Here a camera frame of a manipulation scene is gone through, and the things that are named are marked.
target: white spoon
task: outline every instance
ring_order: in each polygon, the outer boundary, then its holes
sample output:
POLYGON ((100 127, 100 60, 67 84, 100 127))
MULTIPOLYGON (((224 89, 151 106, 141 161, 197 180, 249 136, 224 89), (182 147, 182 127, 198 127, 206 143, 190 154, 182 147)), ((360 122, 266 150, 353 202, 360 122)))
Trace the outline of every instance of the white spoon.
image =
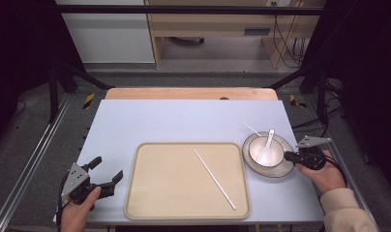
POLYGON ((269 166, 271 164, 271 142, 274 136, 274 129, 271 129, 268 132, 268 138, 267 143, 265 144, 264 149, 262 150, 262 153, 258 155, 258 163, 262 166, 269 166))

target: cabinet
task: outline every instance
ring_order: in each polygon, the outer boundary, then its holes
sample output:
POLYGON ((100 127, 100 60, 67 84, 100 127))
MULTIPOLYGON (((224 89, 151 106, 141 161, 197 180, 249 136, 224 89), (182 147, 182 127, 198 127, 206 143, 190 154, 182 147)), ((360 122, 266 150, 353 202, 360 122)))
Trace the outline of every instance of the cabinet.
MULTIPOLYGON (((143 5, 141 0, 56 0, 74 5, 143 5)), ((62 14, 84 64, 154 63, 146 14, 62 14)))
MULTIPOLYGON (((270 0, 145 0, 149 6, 247 6, 265 7, 270 0)), ((324 0, 290 0, 289 7, 322 7, 324 0)), ((150 35, 159 67, 165 37, 262 37, 273 68, 278 68, 291 38, 310 38, 318 16, 279 15, 274 36, 274 15, 249 14, 149 14, 150 35)))

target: chopstick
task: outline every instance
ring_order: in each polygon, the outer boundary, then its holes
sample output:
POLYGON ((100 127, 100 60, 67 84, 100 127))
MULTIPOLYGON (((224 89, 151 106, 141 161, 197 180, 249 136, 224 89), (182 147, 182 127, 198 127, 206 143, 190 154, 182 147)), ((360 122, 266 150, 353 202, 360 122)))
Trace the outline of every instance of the chopstick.
POLYGON ((258 137, 261 137, 262 135, 259 134, 259 132, 257 132, 256 130, 254 130, 252 127, 250 127, 248 124, 246 123, 243 123, 247 128, 249 128, 251 131, 253 131, 256 135, 258 135, 258 137))
POLYGON ((223 190, 223 188, 221 187, 220 183, 217 181, 217 179, 214 177, 213 173, 210 171, 210 169, 207 167, 207 165, 205 164, 204 160, 202 160, 201 156, 199 155, 199 153, 195 150, 195 154, 198 156, 199 160, 202 162, 202 164, 204 165, 205 169, 207 169, 208 173, 210 173, 210 176, 211 178, 213 178, 214 182, 217 184, 217 186, 220 188, 220 191, 223 193, 224 197, 226 198, 226 200, 228 201, 228 203, 231 205, 232 209, 233 210, 236 210, 237 207, 235 207, 234 203, 232 203, 232 201, 229 199, 228 195, 226 194, 226 192, 223 190))

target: beige tray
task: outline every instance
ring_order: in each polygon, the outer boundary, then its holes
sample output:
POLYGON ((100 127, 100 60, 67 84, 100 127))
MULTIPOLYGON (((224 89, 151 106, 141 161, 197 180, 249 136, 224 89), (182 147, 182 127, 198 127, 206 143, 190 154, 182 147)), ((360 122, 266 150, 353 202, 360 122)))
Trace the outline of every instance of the beige tray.
POLYGON ((233 143, 141 144, 125 210, 131 219, 245 218, 250 199, 240 148, 233 143))

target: white cabinet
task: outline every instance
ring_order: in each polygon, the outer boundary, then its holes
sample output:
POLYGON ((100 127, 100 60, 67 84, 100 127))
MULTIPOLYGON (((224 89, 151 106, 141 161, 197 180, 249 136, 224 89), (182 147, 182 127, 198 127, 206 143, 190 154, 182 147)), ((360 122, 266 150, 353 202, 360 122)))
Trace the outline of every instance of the white cabinet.
MULTIPOLYGON (((142 0, 56 0, 62 5, 143 5, 142 0)), ((63 14, 83 63, 154 63, 146 14, 63 14)))

